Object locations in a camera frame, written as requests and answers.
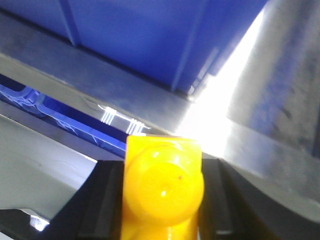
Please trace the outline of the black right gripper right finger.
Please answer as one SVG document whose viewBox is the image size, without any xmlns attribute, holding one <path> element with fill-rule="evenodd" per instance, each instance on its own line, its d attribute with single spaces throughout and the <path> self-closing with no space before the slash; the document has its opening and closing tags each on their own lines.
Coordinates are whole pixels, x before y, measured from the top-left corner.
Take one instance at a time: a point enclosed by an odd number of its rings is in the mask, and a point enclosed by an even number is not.
<svg viewBox="0 0 320 240">
<path fill-rule="evenodd" d="M 218 158 L 203 158 L 201 240 L 318 240 L 320 225 L 293 212 Z"/>
</svg>

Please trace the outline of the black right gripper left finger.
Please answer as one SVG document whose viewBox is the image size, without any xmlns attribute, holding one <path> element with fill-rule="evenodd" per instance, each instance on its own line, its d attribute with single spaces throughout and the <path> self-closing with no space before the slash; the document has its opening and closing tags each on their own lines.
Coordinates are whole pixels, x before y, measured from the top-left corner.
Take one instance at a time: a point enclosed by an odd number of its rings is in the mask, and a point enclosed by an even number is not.
<svg viewBox="0 0 320 240">
<path fill-rule="evenodd" d="M 123 176 L 123 161 L 99 160 L 83 185 L 37 239 L 120 239 Z"/>
</svg>

